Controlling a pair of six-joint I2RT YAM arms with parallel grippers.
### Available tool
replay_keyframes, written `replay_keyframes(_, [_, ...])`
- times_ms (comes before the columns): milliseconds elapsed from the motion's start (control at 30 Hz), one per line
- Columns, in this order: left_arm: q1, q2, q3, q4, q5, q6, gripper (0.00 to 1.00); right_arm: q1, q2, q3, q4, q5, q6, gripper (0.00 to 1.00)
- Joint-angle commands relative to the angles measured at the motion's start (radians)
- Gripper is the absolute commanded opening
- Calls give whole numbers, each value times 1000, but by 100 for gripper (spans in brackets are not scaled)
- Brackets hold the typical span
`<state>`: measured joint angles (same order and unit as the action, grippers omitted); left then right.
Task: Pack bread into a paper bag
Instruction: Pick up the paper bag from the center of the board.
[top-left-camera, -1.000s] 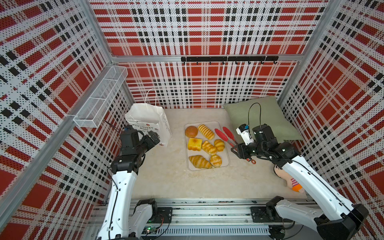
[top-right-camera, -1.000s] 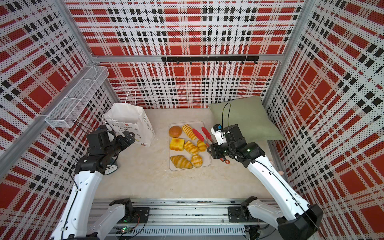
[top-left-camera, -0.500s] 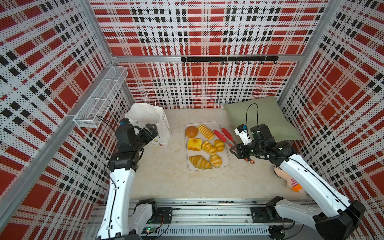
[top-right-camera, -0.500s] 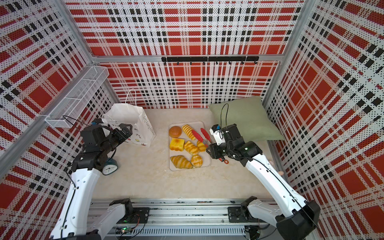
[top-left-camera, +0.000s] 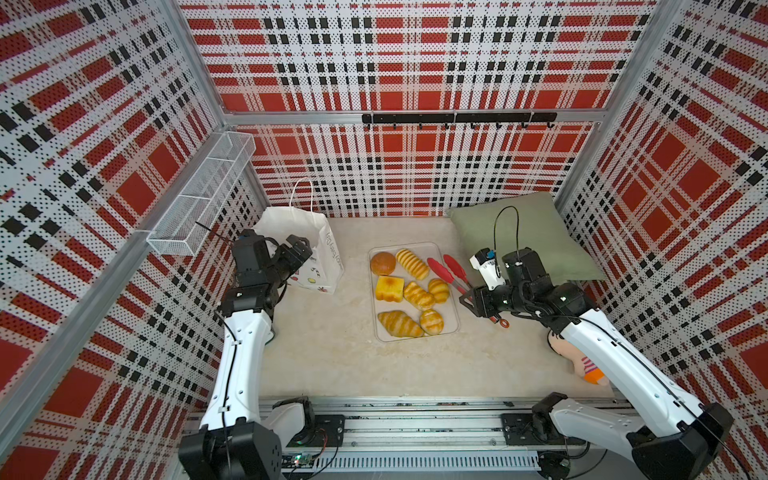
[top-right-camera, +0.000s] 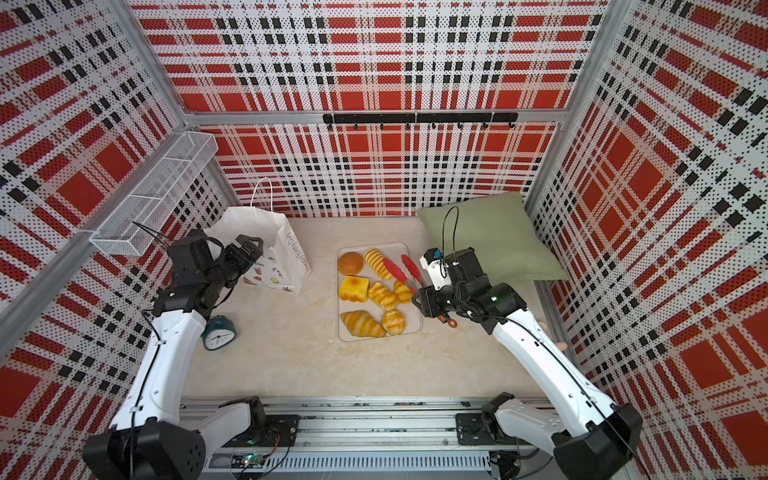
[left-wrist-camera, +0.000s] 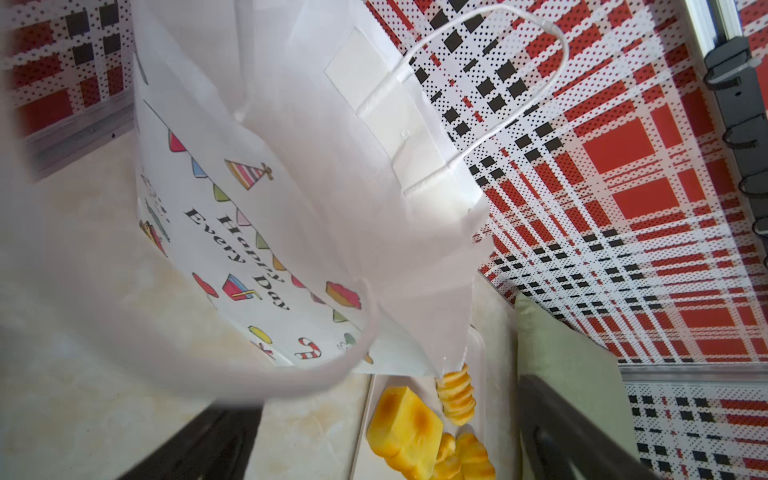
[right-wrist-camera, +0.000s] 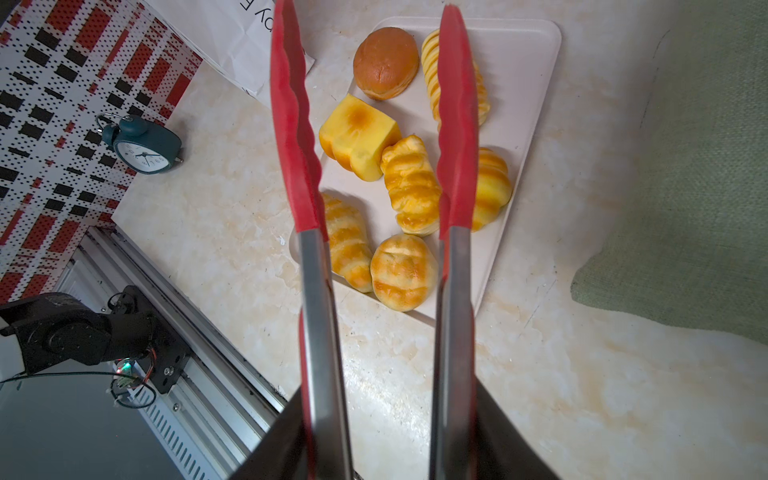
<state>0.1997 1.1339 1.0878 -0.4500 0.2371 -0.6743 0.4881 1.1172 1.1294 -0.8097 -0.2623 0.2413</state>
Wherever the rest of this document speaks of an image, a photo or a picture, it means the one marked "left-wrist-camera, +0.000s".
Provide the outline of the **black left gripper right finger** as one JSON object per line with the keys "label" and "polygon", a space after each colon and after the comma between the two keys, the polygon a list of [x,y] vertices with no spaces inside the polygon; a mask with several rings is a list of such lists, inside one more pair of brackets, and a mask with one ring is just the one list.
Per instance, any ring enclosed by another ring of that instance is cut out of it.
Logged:
{"label": "black left gripper right finger", "polygon": [[655,477],[541,378],[521,376],[517,396],[522,443],[535,479]]}

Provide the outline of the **green cushion pillow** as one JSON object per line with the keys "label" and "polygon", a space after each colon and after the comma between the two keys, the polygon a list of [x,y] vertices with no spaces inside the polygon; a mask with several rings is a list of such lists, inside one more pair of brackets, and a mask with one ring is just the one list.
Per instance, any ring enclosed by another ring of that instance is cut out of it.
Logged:
{"label": "green cushion pillow", "polygon": [[628,394],[616,357],[556,320],[522,293],[515,298],[517,375],[535,375],[634,458]]}

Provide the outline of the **long ridged yellow bread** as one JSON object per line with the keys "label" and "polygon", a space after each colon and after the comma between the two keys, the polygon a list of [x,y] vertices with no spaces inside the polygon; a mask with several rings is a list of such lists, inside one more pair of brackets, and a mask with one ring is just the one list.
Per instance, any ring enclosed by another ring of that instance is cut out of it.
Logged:
{"label": "long ridged yellow bread", "polygon": [[443,415],[454,425],[463,426],[475,415],[477,401],[469,366],[435,379],[435,388]]}

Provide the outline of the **white paper gift bag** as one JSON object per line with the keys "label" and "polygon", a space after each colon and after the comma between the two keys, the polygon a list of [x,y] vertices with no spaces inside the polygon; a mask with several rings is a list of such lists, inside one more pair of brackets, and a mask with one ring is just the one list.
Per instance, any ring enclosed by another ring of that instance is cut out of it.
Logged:
{"label": "white paper gift bag", "polygon": [[250,273],[233,306],[287,363],[187,354],[122,307],[40,198],[1,96],[1,235],[83,342],[134,375],[229,404],[309,395],[357,368],[441,376],[466,357],[489,205],[412,67],[464,23],[399,51],[359,1],[135,1],[134,118],[147,230],[210,286]]}

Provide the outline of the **beige plastic tray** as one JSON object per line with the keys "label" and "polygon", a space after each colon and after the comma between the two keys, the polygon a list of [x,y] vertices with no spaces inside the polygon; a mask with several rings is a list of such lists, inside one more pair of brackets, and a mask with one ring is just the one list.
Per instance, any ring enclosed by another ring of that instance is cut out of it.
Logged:
{"label": "beige plastic tray", "polygon": [[463,426],[452,424],[443,415],[433,377],[373,375],[369,385],[363,423],[358,435],[349,479],[404,479],[401,473],[390,468],[383,458],[377,456],[371,450],[366,440],[368,425],[373,417],[378,401],[387,387],[409,387],[443,421],[445,430],[448,433],[457,435],[464,431],[471,431],[481,442],[485,443],[485,353],[485,343],[481,334],[474,327],[470,327],[467,335],[465,363],[468,365],[471,384],[474,387],[473,396],[476,400],[476,405],[473,418]]}

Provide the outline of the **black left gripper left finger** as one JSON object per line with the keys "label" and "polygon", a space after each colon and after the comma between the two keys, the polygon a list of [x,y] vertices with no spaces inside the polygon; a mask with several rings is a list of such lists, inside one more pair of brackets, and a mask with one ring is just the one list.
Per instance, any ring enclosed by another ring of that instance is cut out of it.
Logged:
{"label": "black left gripper left finger", "polygon": [[124,479],[243,479],[263,408],[211,404]]}

